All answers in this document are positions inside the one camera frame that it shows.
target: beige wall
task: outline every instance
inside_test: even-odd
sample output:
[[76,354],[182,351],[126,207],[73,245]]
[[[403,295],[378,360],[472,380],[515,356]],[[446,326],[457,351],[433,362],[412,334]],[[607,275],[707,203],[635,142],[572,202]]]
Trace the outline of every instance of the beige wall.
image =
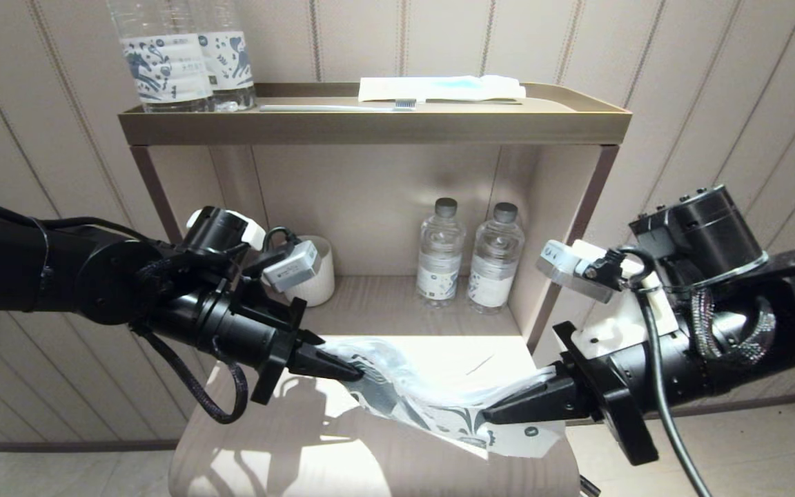
[[[591,242],[624,242],[638,212],[726,182],[764,246],[795,246],[795,0],[238,1],[257,81],[494,72],[633,110]],[[0,204],[163,237],[117,125],[132,86],[104,1],[0,0]],[[245,153],[171,157],[217,170]],[[556,318],[597,312],[566,293]],[[787,392],[795,375],[740,395]],[[0,441],[177,438],[192,408],[122,327],[0,313]]]

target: cup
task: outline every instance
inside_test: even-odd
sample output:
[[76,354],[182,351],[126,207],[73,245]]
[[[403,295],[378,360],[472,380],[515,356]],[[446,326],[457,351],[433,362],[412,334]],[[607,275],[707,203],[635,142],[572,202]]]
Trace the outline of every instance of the cup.
[[299,297],[308,302],[307,307],[321,305],[331,298],[335,289],[333,277],[333,248],[327,239],[315,235],[300,236],[300,240],[310,240],[321,255],[321,268],[311,280],[304,281],[297,286],[284,290],[284,296],[291,301]]

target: plastic bag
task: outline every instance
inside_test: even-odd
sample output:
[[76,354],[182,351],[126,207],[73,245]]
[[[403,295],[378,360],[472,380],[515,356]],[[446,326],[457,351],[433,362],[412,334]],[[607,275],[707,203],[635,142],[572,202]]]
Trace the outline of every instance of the plastic bag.
[[462,391],[435,387],[421,378],[403,353],[381,339],[357,338],[321,346],[364,372],[360,381],[343,382],[367,411],[502,456],[543,457],[564,435],[565,423],[524,422],[493,425],[482,410],[511,394],[544,383],[551,367],[509,384]]

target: water bottle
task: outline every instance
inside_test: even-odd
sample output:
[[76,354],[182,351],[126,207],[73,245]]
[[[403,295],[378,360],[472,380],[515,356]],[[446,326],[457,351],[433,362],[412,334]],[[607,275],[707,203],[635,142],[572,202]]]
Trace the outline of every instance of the water bottle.
[[435,215],[422,223],[416,289],[430,309],[446,307],[455,299],[466,233],[455,218],[457,207],[455,200],[439,198]]
[[188,0],[107,0],[147,113],[211,110],[212,90]]
[[256,90],[247,56],[247,38],[241,28],[234,0],[193,0],[214,107],[233,113],[253,107]]
[[520,261],[524,236],[517,225],[517,206],[495,205],[493,218],[477,228],[468,279],[468,302],[480,314],[496,314],[508,302]]

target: white toothbrush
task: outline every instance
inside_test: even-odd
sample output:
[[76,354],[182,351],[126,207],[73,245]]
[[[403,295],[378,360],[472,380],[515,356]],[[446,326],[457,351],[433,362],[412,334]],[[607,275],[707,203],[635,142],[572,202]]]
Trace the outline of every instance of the white toothbrush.
[[416,110],[416,100],[395,100],[394,107],[363,107],[362,105],[261,105],[261,113],[405,113]]

